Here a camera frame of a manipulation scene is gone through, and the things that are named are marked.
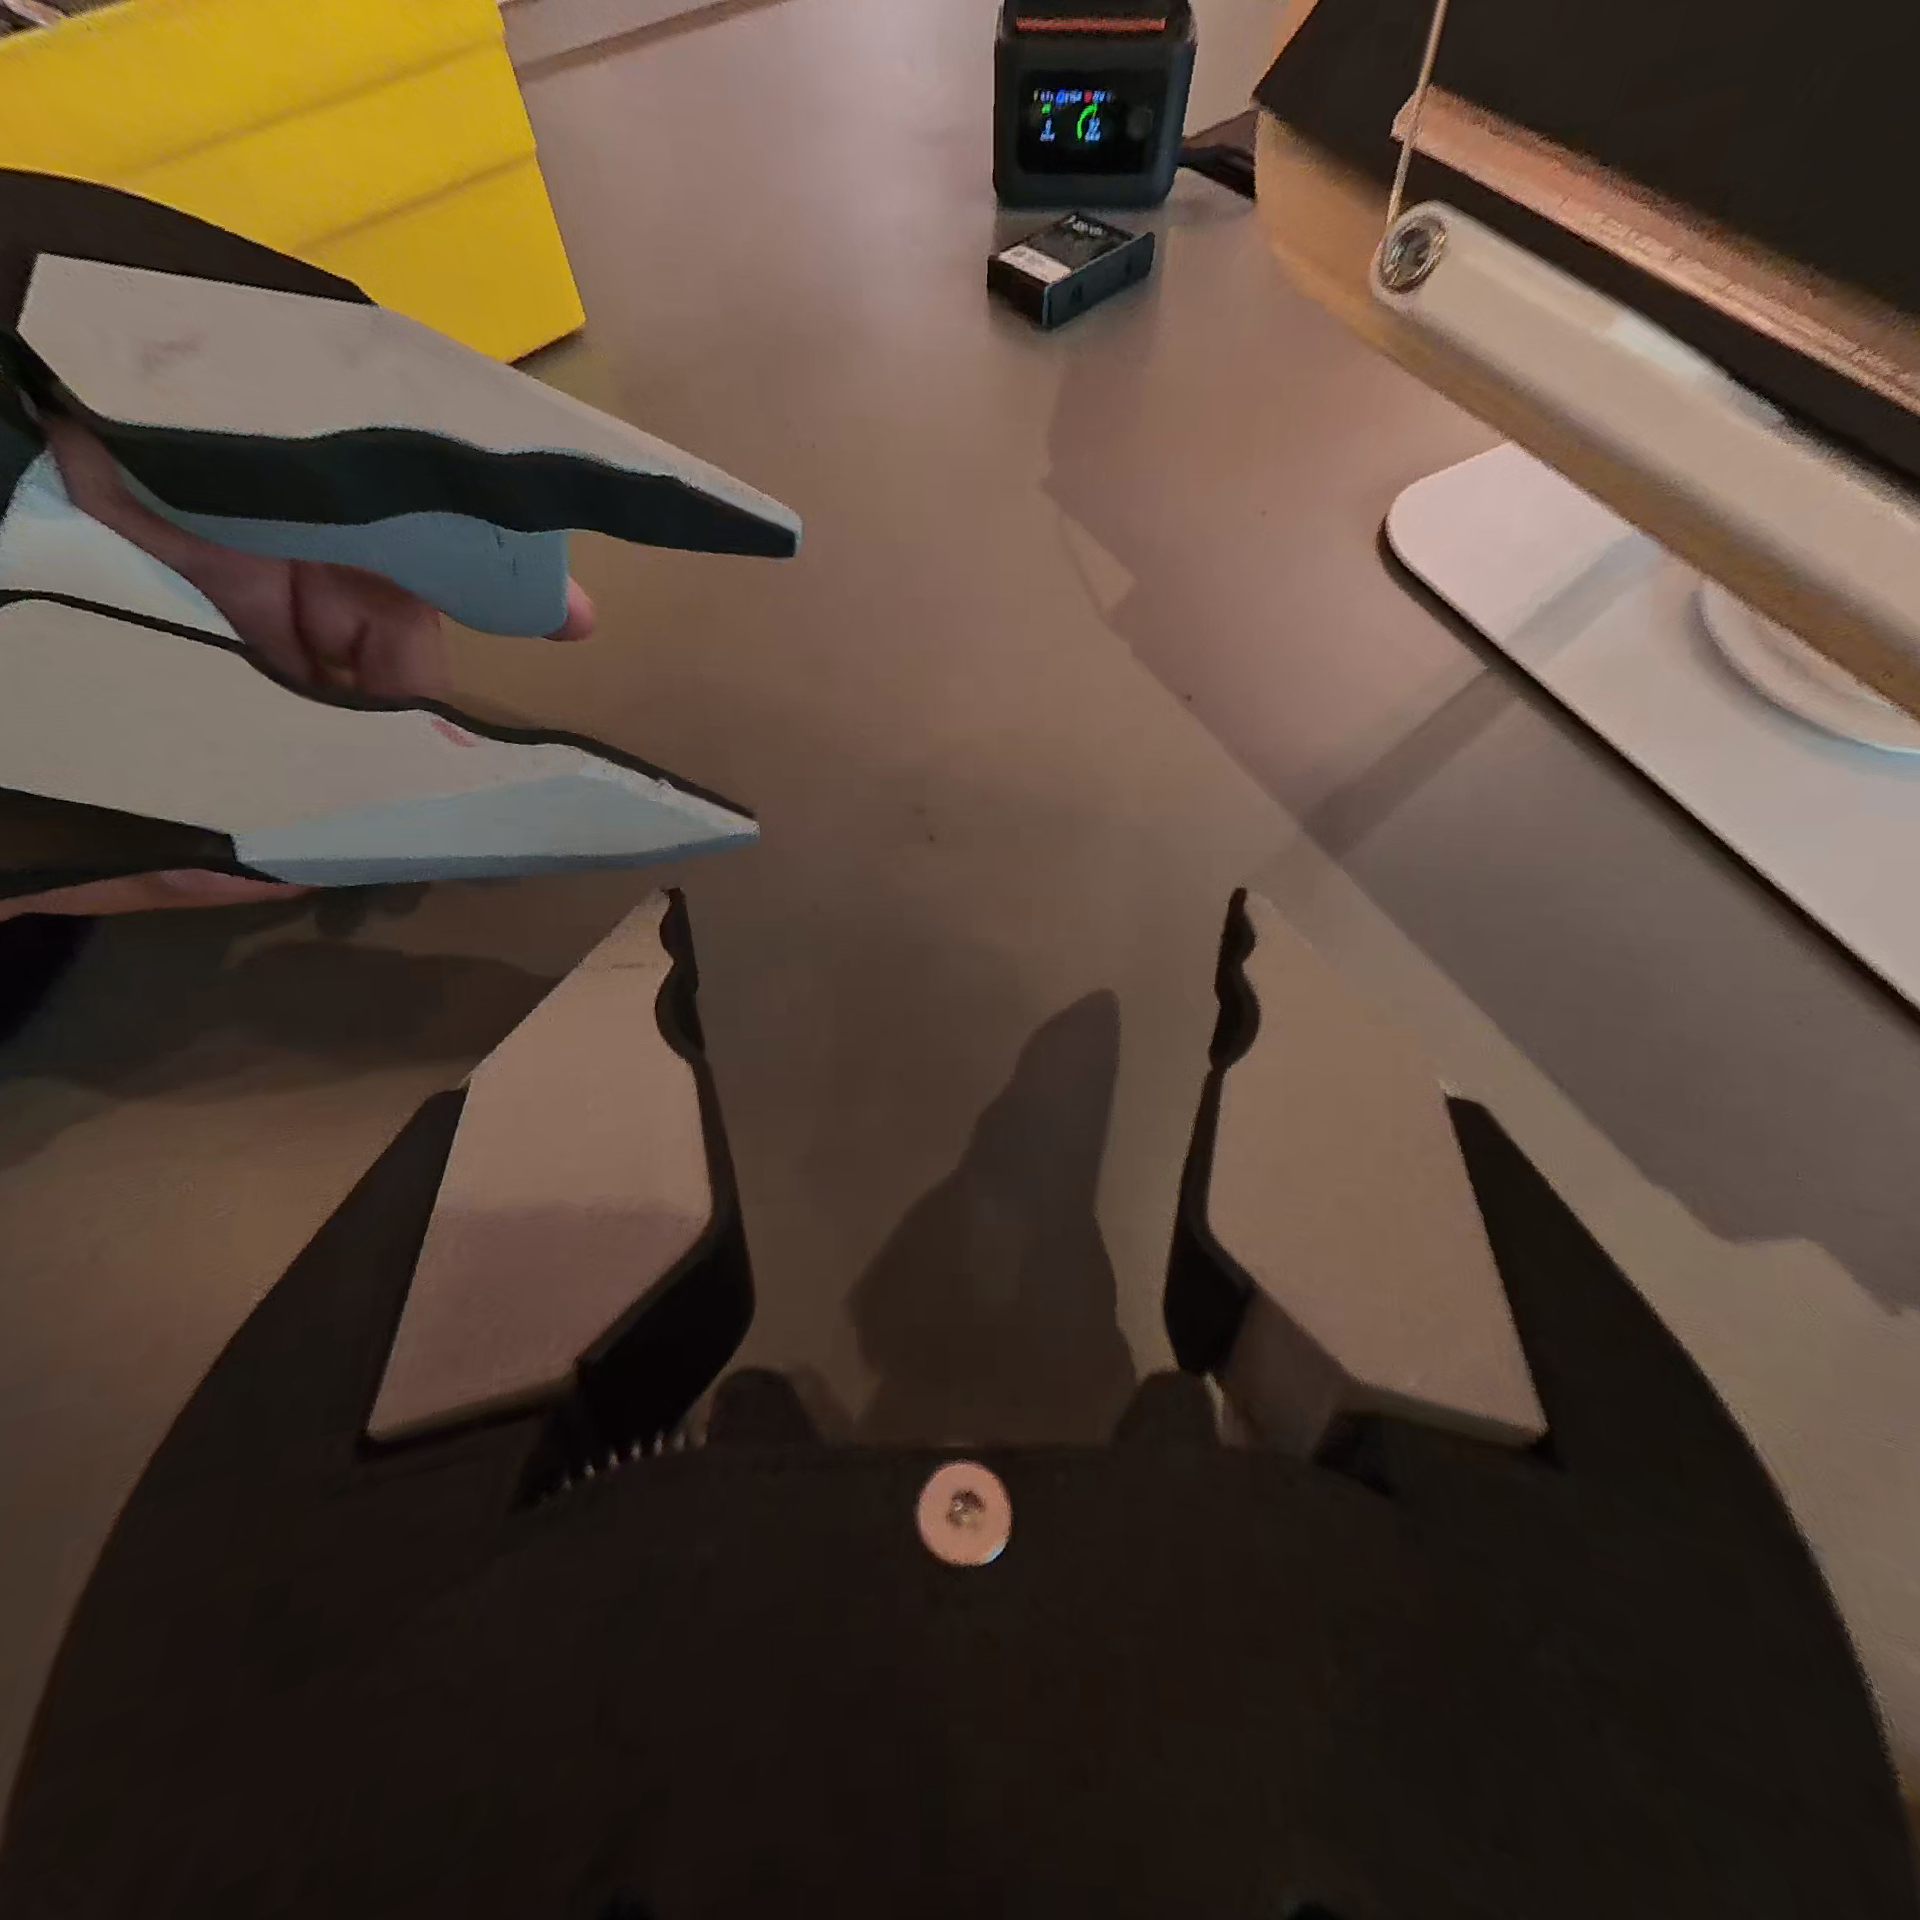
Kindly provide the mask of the person's left hand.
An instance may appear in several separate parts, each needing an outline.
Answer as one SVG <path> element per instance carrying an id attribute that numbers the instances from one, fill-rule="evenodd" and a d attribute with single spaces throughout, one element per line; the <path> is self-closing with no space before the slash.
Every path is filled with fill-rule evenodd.
<path id="1" fill-rule="evenodd" d="M 75 507 L 189 584 L 271 672 L 307 688 L 392 704 L 446 700 L 441 612 L 348 564 L 278 560 L 215 544 L 156 514 L 79 422 L 40 433 Z"/>

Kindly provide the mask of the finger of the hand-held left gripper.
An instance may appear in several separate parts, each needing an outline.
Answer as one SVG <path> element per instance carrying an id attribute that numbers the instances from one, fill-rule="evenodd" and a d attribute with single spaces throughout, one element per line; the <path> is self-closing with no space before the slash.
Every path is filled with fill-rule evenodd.
<path id="1" fill-rule="evenodd" d="M 363 569 L 479 633 L 560 628 L 577 534 L 800 552 L 785 506 L 377 304 L 38 255 L 5 352 L 192 538 Z"/>
<path id="2" fill-rule="evenodd" d="M 295 884 L 638 870 L 755 817 L 597 743 L 301 695 L 207 636 L 40 595 L 3 616 L 6 884 L 160 870 Z"/>

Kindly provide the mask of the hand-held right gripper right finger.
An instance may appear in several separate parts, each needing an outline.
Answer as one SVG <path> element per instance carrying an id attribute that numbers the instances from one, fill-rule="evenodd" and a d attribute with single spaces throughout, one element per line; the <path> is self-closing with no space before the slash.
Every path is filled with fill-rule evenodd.
<path id="1" fill-rule="evenodd" d="M 1365 1423 L 1525 1451 L 1547 1433 L 1449 1090 L 1254 892 L 1223 921 L 1164 1327 L 1241 1440 Z"/>

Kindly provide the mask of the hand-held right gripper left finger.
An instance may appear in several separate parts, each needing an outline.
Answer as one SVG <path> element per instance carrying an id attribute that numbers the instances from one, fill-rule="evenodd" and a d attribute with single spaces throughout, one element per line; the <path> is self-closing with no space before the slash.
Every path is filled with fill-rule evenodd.
<path id="1" fill-rule="evenodd" d="M 670 889 L 467 1074 L 367 1440 L 535 1414 L 558 1450 L 649 1450 L 752 1313 L 700 962 Z"/>

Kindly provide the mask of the wooden book stand white base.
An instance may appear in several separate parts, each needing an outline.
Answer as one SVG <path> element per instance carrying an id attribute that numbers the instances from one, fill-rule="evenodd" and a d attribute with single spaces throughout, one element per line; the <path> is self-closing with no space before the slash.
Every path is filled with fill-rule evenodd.
<path id="1" fill-rule="evenodd" d="M 1287 6 L 1276 251 L 1499 435 L 1405 576 L 1915 1007 L 1915 6 Z"/>

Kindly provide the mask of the black battery charger case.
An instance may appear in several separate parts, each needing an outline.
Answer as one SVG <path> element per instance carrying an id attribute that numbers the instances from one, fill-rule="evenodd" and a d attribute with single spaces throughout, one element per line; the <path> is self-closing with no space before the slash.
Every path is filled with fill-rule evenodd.
<path id="1" fill-rule="evenodd" d="M 1003 3 L 991 188 L 1005 208 L 1153 208 L 1184 146 L 1188 3 Z"/>

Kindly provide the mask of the yellow plastic bin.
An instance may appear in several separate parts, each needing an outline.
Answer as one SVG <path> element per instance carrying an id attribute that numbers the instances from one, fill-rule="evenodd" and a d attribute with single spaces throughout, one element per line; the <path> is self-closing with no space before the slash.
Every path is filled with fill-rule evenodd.
<path id="1" fill-rule="evenodd" d="M 584 328 L 492 3 L 109 6 L 5 38 L 3 159 L 352 282 L 503 364 Z"/>

